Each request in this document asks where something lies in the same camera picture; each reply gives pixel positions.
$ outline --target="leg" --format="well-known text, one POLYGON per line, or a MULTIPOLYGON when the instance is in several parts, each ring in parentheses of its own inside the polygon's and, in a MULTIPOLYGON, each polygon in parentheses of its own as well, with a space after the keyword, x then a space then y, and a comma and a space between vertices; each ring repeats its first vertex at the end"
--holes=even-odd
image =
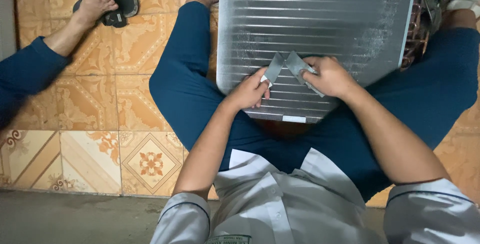
MULTIPOLYGON (((150 78, 153 100, 180 141, 190 150, 224 99, 207 78, 210 5, 218 0, 187 0, 180 8, 158 66, 150 78)), ((263 155, 278 143, 243 111, 233 122, 220 170, 228 170, 231 150, 263 155)))
POLYGON ((84 0, 69 23, 47 38, 39 37, 0 63, 0 130, 29 95, 49 86, 68 63, 68 56, 83 34, 108 10, 117 9, 113 0, 84 0))
MULTIPOLYGON (((477 99, 479 41, 473 12, 455 11, 431 38, 421 63, 405 72, 393 72, 367 89, 435 149, 460 114, 477 99)), ((306 154, 313 147, 330 158, 355 183, 365 201, 391 185, 345 105, 327 115, 297 143, 301 145, 299 153, 306 154)))

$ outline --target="tiled floor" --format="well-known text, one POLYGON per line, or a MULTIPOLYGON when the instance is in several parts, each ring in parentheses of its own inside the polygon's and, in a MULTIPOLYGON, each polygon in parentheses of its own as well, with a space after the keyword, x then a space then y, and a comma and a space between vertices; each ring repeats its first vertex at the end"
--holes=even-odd
MULTIPOLYGON (((65 25, 77 0, 17 0, 22 47, 65 25)), ((148 89, 185 0, 140 0, 122 29, 98 26, 47 90, 31 98, 0 140, 0 187, 170 195, 186 149, 148 89)), ((215 78, 218 12, 211 16, 215 78)), ((480 203, 480 105, 435 150, 454 182, 480 203)), ((384 206, 387 190, 369 205, 384 206)), ((210 198, 216 198, 212 189, 210 198)))

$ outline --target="concrete floor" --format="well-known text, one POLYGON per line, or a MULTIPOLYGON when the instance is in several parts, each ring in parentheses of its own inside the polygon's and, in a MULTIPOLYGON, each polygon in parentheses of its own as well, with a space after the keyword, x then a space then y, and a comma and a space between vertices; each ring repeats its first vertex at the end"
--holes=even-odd
MULTIPOLYGON (((0 190, 0 244, 148 243, 167 199, 0 190)), ((216 211, 219 201, 209 201, 216 211)), ((382 232, 384 211, 369 208, 382 232)))

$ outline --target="white cloth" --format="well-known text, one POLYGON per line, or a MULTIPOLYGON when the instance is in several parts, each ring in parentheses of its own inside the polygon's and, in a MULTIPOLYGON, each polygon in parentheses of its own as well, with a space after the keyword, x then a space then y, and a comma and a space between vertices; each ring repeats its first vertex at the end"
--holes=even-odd
MULTIPOLYGON (((363 226, 365 204, 353 182, 310 149, 300 170, 279 172, 259 155, 233 150, 215 187, 222 203, 210 218, 191 193, 170 198, 152 244, 381 243, 363 226)), ((384 229, 390 243, 480 243, 480 213, 446 179, 394 187, 384 229)))

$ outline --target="school uniform shirt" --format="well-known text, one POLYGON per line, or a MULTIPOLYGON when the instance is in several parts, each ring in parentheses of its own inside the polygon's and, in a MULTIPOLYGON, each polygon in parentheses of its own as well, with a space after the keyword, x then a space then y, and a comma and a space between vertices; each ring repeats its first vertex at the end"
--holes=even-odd
MULTIPOLYGON (((310 149, 300 169, 277 170, 259 155, 233 150, 215 188, 221 206, 191 193, 171 197, 152 244, 381 243, 365 228, 353 182, 310 149)), ((480 243, 480 212, 449 180, 393 187, 383 225, 389 243, 480 243)))

